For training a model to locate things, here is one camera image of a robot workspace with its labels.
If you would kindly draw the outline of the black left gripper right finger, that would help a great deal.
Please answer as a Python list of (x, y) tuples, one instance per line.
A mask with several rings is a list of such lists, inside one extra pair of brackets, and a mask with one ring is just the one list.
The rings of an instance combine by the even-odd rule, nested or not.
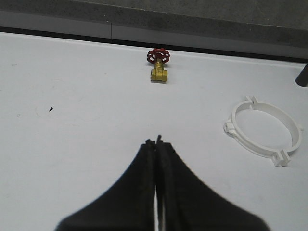
[(156, 193), (160, 231), (268, 231), (258, 216), (204, 184), (173, 146), (156, 142)]

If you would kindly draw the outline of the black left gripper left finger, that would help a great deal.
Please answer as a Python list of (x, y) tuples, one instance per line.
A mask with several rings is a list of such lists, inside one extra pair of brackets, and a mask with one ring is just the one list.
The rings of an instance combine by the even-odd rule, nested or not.
[(147, 140), (127, 170), (99, 198), (64, 218), (58, 231), (153, 231), (155, 142)]

